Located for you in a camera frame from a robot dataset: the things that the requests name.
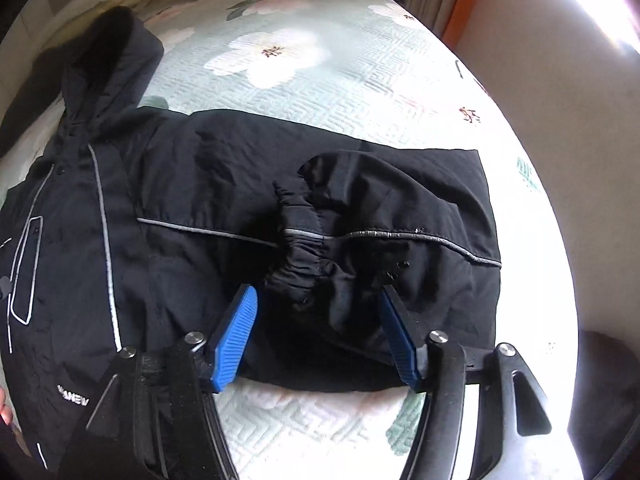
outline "quilted bed sheet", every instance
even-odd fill
[[[396,148],[478,150],[502,255],[497,342],[514,344],[565,428],[577,319],[545,191],[471,72],[392,0],[155,0],[141,14],[164,58],[141,105],[233,108]],[[58,100],[0,161],[20,182],[64,109]],[[316,394],[237,380],[216,396],[241,480],[398,478],[424,399],[407,388]],[[468,478],[478,388],[468,386],[454,478]]]

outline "brand logo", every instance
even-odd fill
[[[58,385],[58,391],[62,398],[68,400],[69,402],[74,402],[79,404],[80,406],[86,406],[89,403],[89,399],[83,397],[82,395],[75,394],[73,392],[66,391],[62,386]]]

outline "white piping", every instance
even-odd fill
[[[398,232],[389,232],[389,231],[375,231],[375,230],[366,230],[366,231],[354,231],[353,233],[347,233],[343,236],[326,236],[318,233],[313,233],[310,231],[303,231],[300,229],[284,229],[286,234],[300,235],[305,236],[307,238],[315,238],[317,240],[334,240],[335,238],[394,238],[401,240],[418,240],[422,242],[436,242],[449,249],[456,251],[463,256],[466,256],[470,260],[477,262],[479,264],[487,264],[495,267],[502,267],[502,264],[497,260],[491,260],[489,258],[483,258],[482,256],[476,256],[472,252],[468,251],[464,247],[461,247],[451,240],[447,240],[446,238],[441,238],[439,236],[426,235],[422,233],[398,233]]]
[[[104,212],[104,196],[102,195],[102,182],[100,180],[100,170],[98,169],[98,159],[91,144],[87,145],[94,160],[95,182],[98,188],[98,202],[100,203],[100,219],[102,220],[102,238],[104,239],[104,254],[107,264],[107,290],[109,293],[109,308],[111,310],[111,325],[113,326],[113,341],[116,350],[122,350],[120,341],[120,327],[118,325],[118,313],[116,312],[116,301],[113,295],[113,268],[111,267],[111,247],[109,245],[109,230],[107,228],[107,215]]]
[[[177,231],[187,231],[190,233],[197,233],[201,235],[213,235],[222,236],[225,238],[233,238],[234,240],[242,240],[244,242],[253,242],[255,244],[262,244],[268,247],[278,247],[278,244],[268,242],[266,240],[260,240],[258,238],[249,238],[248,236],[236,235],[233,233],[227,233],[224,231],[212,231],[211,229],[202,229],[200,227],[189,227],[180,224],[170,224],[169,222],[162,222],[159,220],[151,220],[149,218],[138,218],[138,222],[142,224],[157,225],[160,227],[168,227],[169,229],[176,229]]]
[[[47,183],[47,180],[51,176],[51,173],[53,173],[53,166],[54,165],[52,164],[51,168],[49,169],[49,173],[47,173],[47,176],[42,181],[42,184],[40,184],[40,187],[36,192],[36,196],[33,197],[33,201],[31,202],[31,207],[29,208],[29,214],[27,215],[27,219],[24,222],[24,227],[22,228],[22,234],[20,235],[20,239],[18,240],[18,245],[15,247],[14,262],[11,264],[10,279],[11,279],[11,282],[14,284],[14,286],[12,288],[12,291],[8,294],[7,303],[6,303],[6,334],[7,334],[7,339],[9,340],[9,354],[12,354],[14,352],[14,346],[12,345],[12,341],[11,341],[11,325],[9,323],[9,313],[10,313],[11,306],[13,304],[12,300],[13,300],[13,295],[15,291],[15,283],[14,283],[15,259],[18,257],[18,250],[20,250],[20,246],[22,245],[22,239],[24,238],[24,234],[27,231],[27,226],[29,225],[29,221],[31,220],[31,213],[33,213],[33,207],[36,205],[36,200],[38,199],[38,196],[40,195],[42,188]]]
[[[33,262],[33,275],[31,277],[31,297],[29,299],[29,313],[27,314],[27,319],[22,319],[20,316],[18,316],[15,313],[14,310],[14,300],[15,300],[15,294],[14,296],[11,298],[11,314],[12,316],[15,317],[16,320],[18,320],[20,323],[22,323],[24,326],[28,326],[29,323],[31,322],[31,313],[33,312],[33,295],[36,289],[36,272],[38,270],[38,260],[40,258],[40,241],[42,240],[42,216],[35,216],[34,218],[32,218],[31,220],[29,220],[29,226],[31,226],[31,222],[33,222],[34,220],[39,220],[40,221],[40,229],[38,231],[38,241],[36,244],[36,257],[35,260]],[[15,273],[15,287],[17,289],[18,287],[18,276],[20,275],[20,267],[22,266],[22,256],[24,254],[24,249],[27,247],[27,240],[29,238],[29,229],[27,229],[27,235],[24,237],[24,244],[22,245],[22,253],[20,254],[20,260],[18,261],[18,269]]]
[[[42,448],[40,447],[40,443],[36,442],[36,446],[38,447],[38,453],[40,454],[40,459],[42,460],[42,465],[44,466],[44,469],[46,469],[48,471],[49,467],[47,466],[47,461],[44,460],[44,455],[42,454]]]

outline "silver bolt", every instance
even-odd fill
[[[199,345],[204,341],[204,334],[202,332],[189,332],[184,336],[184,340],[190,345]]]
[[[431,332],[429,332],[429,339],[434,343],[446,343],[449,340],[449,336],[444,330],[431,330]]]
[[[118,355],[123,359],[131,359],[136,355],[136,348],[133,346],[125,346],[122,350],[118,352]]]
[[[507,357],[513,357],[516,355],[515,347],[509,343],[500,343],[498,345],[498,350],[502,355],[506,355]]]

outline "floral bedspread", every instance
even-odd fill
[[[558,225],[508,122],[446,46],[392,0],[156,0],[142,17],[165,49],[142,104],[478,150],[503,262],[497,338],[523,354],[566,427],[577,321]],[[241,480],[386,480],[400,476],[422,399],[405,388],[329,395],[237,381],[216,402]],[[468,478],[477,414],[468,386],[456,479]]]

